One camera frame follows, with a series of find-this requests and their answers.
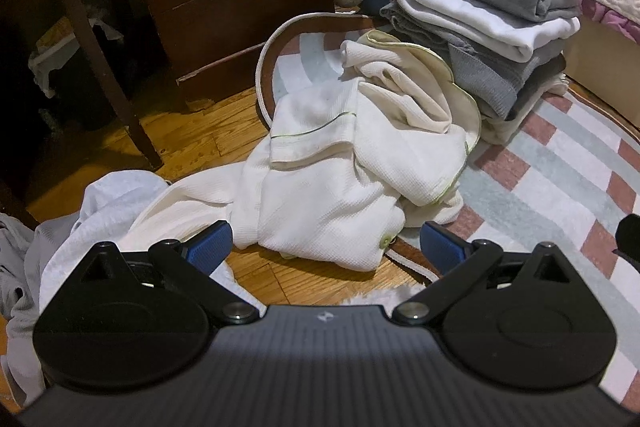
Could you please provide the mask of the white waffle garment green trim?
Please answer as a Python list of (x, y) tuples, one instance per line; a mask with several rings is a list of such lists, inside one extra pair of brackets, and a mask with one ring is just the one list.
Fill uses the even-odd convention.
[(144, 251), (224, 220), (235, 247), (375, 270), (390, 242), (457, 218), (480, 111), (434, 52), (372, 30), (341, 45), (344, 75), (285, 95), (247, 159), (167, 183), (116, 171), (86, 188), (41, 275), (47, 306), (88, 250)]

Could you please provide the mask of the light grey crumpled garment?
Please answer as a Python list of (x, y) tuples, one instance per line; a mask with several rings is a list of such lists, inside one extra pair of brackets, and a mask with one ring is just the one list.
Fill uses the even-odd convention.
[(55, 251), (70, 236), (77, 213), (27, 228), (1, 216), (1, 315), (6, 319), (6, 354), (1, 367), (18, 405), (34, 402), (46, 389), (32, 330), (39, 317), (41, 275)]

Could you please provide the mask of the grey ribbed folded garment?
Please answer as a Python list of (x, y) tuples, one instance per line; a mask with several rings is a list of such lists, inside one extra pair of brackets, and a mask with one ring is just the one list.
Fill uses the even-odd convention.
[(411, 18), (395, 1), (381, 9), (396, 34), (439, 54), (454, 73), (454, 80), (477, 99), (489, 117), (511, 120), (524, 104), (524, 96), (540, 83), (563, 72), (563, 43), (549, 43), (519, 63), (491, 51), (454, 31)]

